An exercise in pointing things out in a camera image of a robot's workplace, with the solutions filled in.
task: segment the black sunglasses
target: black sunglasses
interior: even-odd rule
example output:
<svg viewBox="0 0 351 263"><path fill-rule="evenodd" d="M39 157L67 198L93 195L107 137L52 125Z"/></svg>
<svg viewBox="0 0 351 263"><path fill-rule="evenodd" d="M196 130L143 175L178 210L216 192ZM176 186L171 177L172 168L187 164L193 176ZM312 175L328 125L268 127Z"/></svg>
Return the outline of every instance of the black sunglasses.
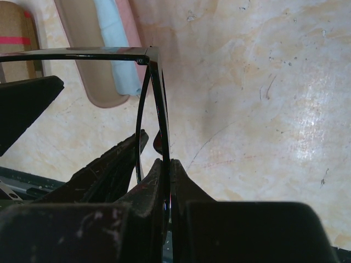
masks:
<svg viewBox="0 0 351 263"><path fill-rule="evenodd" d="M144 178L144 173L140 161L141 119L143 116L146 94L151 79L156 102L158 124L160 127L160 131L156 135L154 141L154 148L158 153L162 154L163 158L162 174L165 176L165 220L168 220L170 203L169 171L171 159L169 156L169 131L165 82L163 78L163 70L158 48L57 48L0 55L0 64L2 62L28 60L124 60L135 61L139 65L147 66L140 95L137 125L135 131L135 141L137 144L135 147L135 168L137 172L137 182L140 183Z"/></svg>

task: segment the beige tray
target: beige tray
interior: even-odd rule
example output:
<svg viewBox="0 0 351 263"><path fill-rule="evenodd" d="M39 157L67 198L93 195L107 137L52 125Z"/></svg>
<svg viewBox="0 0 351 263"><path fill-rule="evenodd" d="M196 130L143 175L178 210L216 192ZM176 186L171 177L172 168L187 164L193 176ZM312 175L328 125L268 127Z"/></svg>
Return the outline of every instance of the beige tray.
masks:
<svg viewBox="0 0 351 263"><path fill-rule="evenodd" d="M93 0L54 0L71 47L103 47L104 41ZM116 91L109 61L76 61L91 103L109 108L126 102L129 95Z"/></svg>

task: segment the scratch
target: scratch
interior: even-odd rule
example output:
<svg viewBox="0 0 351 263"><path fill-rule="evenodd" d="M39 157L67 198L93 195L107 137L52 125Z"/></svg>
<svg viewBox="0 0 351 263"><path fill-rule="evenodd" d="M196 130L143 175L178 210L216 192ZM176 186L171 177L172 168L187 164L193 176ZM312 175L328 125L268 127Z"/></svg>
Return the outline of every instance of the scratch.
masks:
<svg viewBox="0 0 351 263"><path fill-rule="evenodd" d="M275 80L276 77L277 77L277 75L275 75L275 77L273 78L273 80L272 80L272 82L270 83L270 85L269 85L269 87L268 87L268 89L267 89L267 92L266 92L266 94L265 94L265 97L266 97L267 100L269 100L268 92L269 92L269 90L270 90L270 87L272 87L272 84L273 84L273 82L274 82L274 80Z"/></svg>
<svg viewBox="0 0 351 263"><path fill-rule="evenodd" d="M117 219L117 218L118 218L118 210L117 210L117 209L113 209L113 211L112 211L112 217L113 217L114 219Z"/></svg>
<svg viewBox="0 0 351 263"><path fill-rule="evenodd" d="M209 163L209 164L205 164L205 165L201 165L200 164L200 167L202 169L211 169L213 167L216 167L216 166L219 166L219 165L222 165L222 164L230 164L232 162L234 162L235 160L228 160L228 161L222 161L222 162L217 162L217 163Z"/></svg>
<svg viewBox="0 0 351 263"><path fill-rule="evenodd" d="M119 241L119 238L120 238L120 234L118 233L117 230L109 230L109 229L106 229L106 228L102 228L102 231L105 232L106 234L111 235L114 238L115 246L118 246L118 241Z"/></svg>
<svg viewBox="0 0 351 263"><path fill-rule="evenodd" d="M65 240L65 237L61 237L59 241L57 242L57 245L62 244Z"/></svg>
<svg viewBox="0 0 351 263"><path fill-rule="evenodd" d="M83 232L84 224L85 224L85 222L88 220L88 218L91 217L91 216L93 216L93 215L94 215L94 213L90 213L90 214L86 215L85 217L83 217L83 220L81 221L81 225L80 225L80 227L79 227L79 229L78 229L78 231L77 231L77 233L76 233L76 236L77 236L78 238L82 238L82 237L83 237L83 234L84 234L84 232Z"/></svg>
<svg viewBox="0 0 351 263"><path fill-rule="evenodd" d="M49 146L51 146L52 148L54 148L60 155L62 155L67 161L69 161L70 163L74 163L74 161L69 158L66 154L64 154L60 149L58 149L54 144L52 144L50 142L50 140L46 137L45 134L41 134L39 138L39 141L43 142L43 143L47 143L49 144Z"/></svg>
<svg viewBox="0 0 351 263"><path fill-rule="evenodd" d="M186 172L188 172L189 168L191 167L191 165L193 164L194 160L196 159L197 155L199 155L199 153L201 152L201 150L210 142L212 141L212 139L217 135L219 134L220 132L222 132L223 130L225 130L226 128L228 128L229 126L233 125L234 123L236 123L236 121L233 121L231 123L229 123L227 126L223 127L222 129L220 129L219 131L217 131L215 134L213 134L213 136L207 140L203 145L202 147L197 151L196 155L193 157L191 163L189 164L188 168L186 169Z"/></svg>
<svg viewBox="0 0 351 263"><path fill-rule="evenodd" d="M178 138L180 137L182 134L184 133L184 131L182 131L178 136L176 134L174 134L174 137ZM173 145L175 145L177 142L177 139L174 140L174 142L171 144L171 146L169 148L172 148Z"/></svg>
<svg viewBox="0 0 351 263"><path fill-rule="evenodd" d="M60 111L59 113L62 113L62 112L67 111L70 107L72 107L72 105L73 105L74 103L76 103L77 101L79 101L79 100L81 100L81 99L83 99L83 97L80 97L80 98L76 99L76 100L73 101L66 109Z"/></svg>
<svg viewBox="0 0 351 263"><path fill-rule="evenodd" d="M259 100L260 101L262 101L262 99L261 99L261 89L263 88L263 85L260 87L260 89L259 89Z"/></svg>
<svg viewBox="0 0 351 263"><path fill-rule="evenodd" d="M320 181L320 188L319 189L321 189L322 186L325 185L325 177L327 176L328 171L329 171L329 168L327 168L327 170L325 171L325 175L324 175L323 179Z"/></svg>
<svg viewBox="0 0 351 263"><path fill-rule="evenodd" d="M100 211L95 212L94 220L103 218L104 214Z"/></svg>

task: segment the pink object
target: pink object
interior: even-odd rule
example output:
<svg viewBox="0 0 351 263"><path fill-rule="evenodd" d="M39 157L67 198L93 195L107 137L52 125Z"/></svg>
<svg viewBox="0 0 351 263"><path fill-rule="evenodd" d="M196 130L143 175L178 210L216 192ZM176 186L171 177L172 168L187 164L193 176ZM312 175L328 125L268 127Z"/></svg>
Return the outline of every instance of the pink object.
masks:
<svg viewBox="0 0 351 263"><path fill-rule="evenodd" d="M116 4L118 7L118 11L120 13L120 17L123 23L123 28L126 33L128 43L130 47L141 47L141 42L137 30L137 25L135 24L135 20L133 17L131 5L128 0L116 0ZM139 66L135 64L137 67L137 72L139 79L141 81L144 80L145 75L145 66Z"/></svg>
<svg viewBox="0 0 351 263"><path fill-rule="evenodd" d="M27 12L27 11L24 11L24 16L25 16L26 18L30 18L30 17L31 17L31 14L30 14L29 12Z"/></svg>
<svg viewBox="0 0 351 263"><path fill-rule="evenodd" d="M0 37L1 45L30 45L29 37Z"/></svg>

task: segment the glasses frame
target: glasses frame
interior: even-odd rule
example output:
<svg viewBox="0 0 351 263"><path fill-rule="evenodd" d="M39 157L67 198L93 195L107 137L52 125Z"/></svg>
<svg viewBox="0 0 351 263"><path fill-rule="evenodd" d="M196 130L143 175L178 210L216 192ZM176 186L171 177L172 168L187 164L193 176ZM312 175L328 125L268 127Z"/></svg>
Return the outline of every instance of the glasses frame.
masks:
<svg viewBox="0 0 351 263"><path fill-rule="evenodd" d="M156 102L156 110L158 116L158 125L161 134L162 144L162 175L165 178L165 221L169 218L170 203L170 165L169 156L169 130L168 130L168 113L165 82L161 65L160 52L157 47L150 48L118 48L118 47L102 47L102 48L54 48L41 49L29 52L0 54L0 63L11 61L31 61L31 60L121 60L135 61L139 65L146 66L146 73L141 89L137 125L135 131L135 168L137 171L137 182L140 183L144 178L143 169L141 167L141 119L144 111L146 94L151 79L152 88Z"/></svg>

